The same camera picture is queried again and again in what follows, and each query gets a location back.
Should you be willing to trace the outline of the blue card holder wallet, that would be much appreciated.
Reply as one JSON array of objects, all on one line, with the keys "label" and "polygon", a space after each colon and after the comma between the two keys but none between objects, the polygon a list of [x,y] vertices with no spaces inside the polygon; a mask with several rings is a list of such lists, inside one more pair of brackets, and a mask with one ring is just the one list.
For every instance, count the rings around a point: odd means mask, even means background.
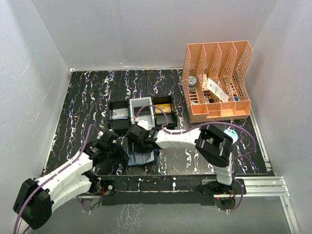
[{"label": "blue card holder wallet", "polygon": [[157,157],[160,154],[159,149],[153,150],[148,153],[131,152],[129,149],[127,149],[126,152],[127,152],[127,156],[129,157],[129,160],[127,162],[127,165],[129,167],[154,164],[157,162]]}]

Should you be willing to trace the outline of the white plastic bin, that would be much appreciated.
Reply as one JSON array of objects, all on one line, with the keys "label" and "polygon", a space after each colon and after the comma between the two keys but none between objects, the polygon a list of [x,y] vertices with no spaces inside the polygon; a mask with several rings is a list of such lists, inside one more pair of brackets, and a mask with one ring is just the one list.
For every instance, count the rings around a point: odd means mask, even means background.
[{"label": "white plastic bin", "polygon": [[133,98],[129,100],[131,123],[138,123],[146,130],[155,127],[155,115],[151,97]]}]

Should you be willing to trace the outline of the black tray with gold card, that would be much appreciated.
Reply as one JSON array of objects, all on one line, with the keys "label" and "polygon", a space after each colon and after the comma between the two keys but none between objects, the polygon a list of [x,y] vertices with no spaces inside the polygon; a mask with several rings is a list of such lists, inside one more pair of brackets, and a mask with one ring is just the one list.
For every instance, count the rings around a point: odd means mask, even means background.
[{"label": "black tray with gold card", "polygon": [[[174,129],[177,127],[177,111],[175,107],[174,99],[171,95],[158,96],[152,98],[153,105],[160,108],[168,119],[168,129]],[[155,111],[155,125],[156,127],[161,127],[166,124],[167,120],[164,114],[159,109],[154,109]]]}]

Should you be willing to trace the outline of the orange desk file organizer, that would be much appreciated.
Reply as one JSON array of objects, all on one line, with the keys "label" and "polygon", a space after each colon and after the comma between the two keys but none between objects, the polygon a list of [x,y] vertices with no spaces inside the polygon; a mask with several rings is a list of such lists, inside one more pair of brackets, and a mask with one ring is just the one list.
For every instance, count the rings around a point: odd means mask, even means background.
[{"label": "orange desk file organizer", "polygon": [[[181,82],[191,123],[250,116],[251,100],[245,78],[252,53],[247,40],[187,45]],[[194,92],[188,90],[189,76],[197,79]],[[208,78],[229,96],[228,102],[220,101],[207,89]]]}]

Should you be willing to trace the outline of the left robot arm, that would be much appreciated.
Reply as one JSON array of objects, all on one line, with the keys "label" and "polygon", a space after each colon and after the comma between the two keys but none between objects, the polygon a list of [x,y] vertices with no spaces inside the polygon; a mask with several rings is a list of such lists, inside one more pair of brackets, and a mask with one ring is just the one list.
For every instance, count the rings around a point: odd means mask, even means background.
[{"label": "left robot arm", "polygon": [[100,178],[92,169],[105,161],[113,164],[127,159],[119,139],[116,133],[104,131],[95,141],[85,140],[72,159],[50,174],[25,180],[13,206],[18,215],[13,232],[18,232],[20,220],[32,229],[38,229],[47,222],[53,211],[68,200],[84,193],[99,193]]}]

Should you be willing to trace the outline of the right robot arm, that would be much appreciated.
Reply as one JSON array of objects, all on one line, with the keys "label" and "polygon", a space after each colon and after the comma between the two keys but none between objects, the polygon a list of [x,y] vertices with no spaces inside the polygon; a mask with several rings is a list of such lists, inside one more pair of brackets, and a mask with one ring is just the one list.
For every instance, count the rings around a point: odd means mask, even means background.
[{"label": "right robot arm", "polygon": [[154,127],[146,130],[133,124],[125,136],[141,151],[183,148],[196,150],[214,167],[216,180],[208,183],[210,193],[230,193],[234,187],[232,147],[234,140],[216,127],[217,122],[202,123],[187,130]]}]

